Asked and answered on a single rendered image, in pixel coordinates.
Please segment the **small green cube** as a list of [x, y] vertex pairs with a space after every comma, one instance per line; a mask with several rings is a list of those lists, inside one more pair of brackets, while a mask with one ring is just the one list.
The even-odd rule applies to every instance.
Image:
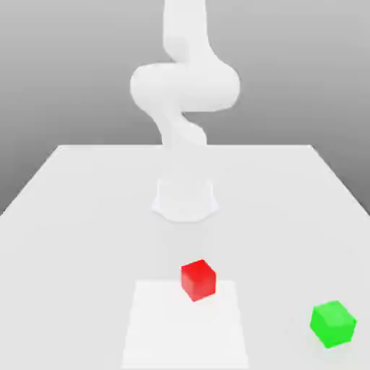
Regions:
[[325, 348], [334, 348], [352, 340], [356, 324], [340, 301], [328, 301], [313, 308], [309, 326]]

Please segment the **small red cube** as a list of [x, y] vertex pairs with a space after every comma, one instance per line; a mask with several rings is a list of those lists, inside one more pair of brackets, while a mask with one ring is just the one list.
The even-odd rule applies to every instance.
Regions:
[[216, 280], [216, 272], [203, 259], [181, 267], [181, 287], [192, 301], [215, 294]]

